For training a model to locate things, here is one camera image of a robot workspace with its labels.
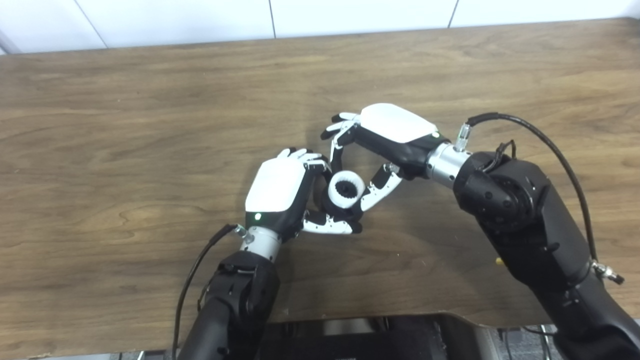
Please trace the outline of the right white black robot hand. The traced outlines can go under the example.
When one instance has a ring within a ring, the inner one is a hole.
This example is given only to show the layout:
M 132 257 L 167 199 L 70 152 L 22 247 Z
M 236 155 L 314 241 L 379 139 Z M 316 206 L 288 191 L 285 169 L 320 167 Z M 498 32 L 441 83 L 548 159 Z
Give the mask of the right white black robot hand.
M 345 147 L 357 144 L 386 160 L 366 185 L 356 208 L 370 210 L 403 180 L 430 177 L 429 157 L 448 142 L 438 127 L 398 105 L 379 103 L 361 112 L 339 112 L 332 116 L 320 139 L 330 139 L 331 170 L 342 170 Z

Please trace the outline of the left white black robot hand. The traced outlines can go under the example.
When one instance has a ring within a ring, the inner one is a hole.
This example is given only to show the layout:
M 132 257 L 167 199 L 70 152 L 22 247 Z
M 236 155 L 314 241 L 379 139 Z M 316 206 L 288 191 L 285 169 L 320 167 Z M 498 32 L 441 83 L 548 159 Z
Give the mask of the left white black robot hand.
M 246 227 L 265 228 L 282 242 L 302 231 L 317 234 L 360 234 L 362 225 L 325 210 L 307 207 L 319 177 L 332 176 L 329 160 L 306 148 L 285 148 L 263 162 L 245 200 Z

